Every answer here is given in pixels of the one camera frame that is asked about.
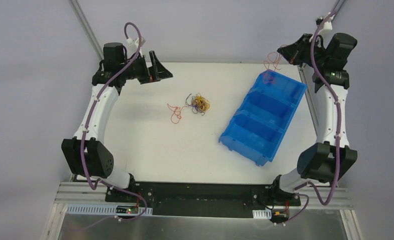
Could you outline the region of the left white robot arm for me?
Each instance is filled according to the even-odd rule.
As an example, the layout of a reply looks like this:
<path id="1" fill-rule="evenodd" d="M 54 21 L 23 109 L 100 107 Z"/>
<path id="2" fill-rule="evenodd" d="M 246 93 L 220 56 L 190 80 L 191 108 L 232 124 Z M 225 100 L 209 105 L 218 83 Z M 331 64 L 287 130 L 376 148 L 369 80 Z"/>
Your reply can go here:
<path id="1" fill-rule="evenodd" d="M 116 186 L 118 196 L 132 202 L 137 196 L 136 187 L 130 184 L 133 176 L 114 165 L 112 153 L 104 146 L 109 116 L 127 80 L 149 84 L 173 75 L 153 50 L 149 51 L 151 66 L 147 66 L 141 52 L 128 57 L 127 48 L 120 42 L 104 44 L 103 56 L 92 77 L 92 94 L 85 116 L 74 136 L 63 139 L 61 149 L 73 174 Z"/>

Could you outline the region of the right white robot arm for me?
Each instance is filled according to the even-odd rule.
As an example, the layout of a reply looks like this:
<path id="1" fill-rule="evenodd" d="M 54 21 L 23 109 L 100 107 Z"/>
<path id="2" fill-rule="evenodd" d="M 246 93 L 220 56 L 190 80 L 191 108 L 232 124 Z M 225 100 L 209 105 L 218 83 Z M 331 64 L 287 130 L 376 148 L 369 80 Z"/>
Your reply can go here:
<path id="1" fill-rule="evenodd" d="M 345 129 L 345 104 L 349 89 L 349 74 L 344 70 L 347 58 L 357 40 L 346 34 L 333 35 L 328 46 L 318 35 L 305 33 L 293 44 L 282 46 L 278 52 L 292 65 L 307 64 L 315 71 L 312 81 L 320 111 L 316 143 L 303 151 L 291 172 L 278 175 L 267 189 L 275 205 L 295 197 L 295 191 L 309 182 L 330 183 L 338 180 L 357 160 L 357 151 L 350 148 Z"/>

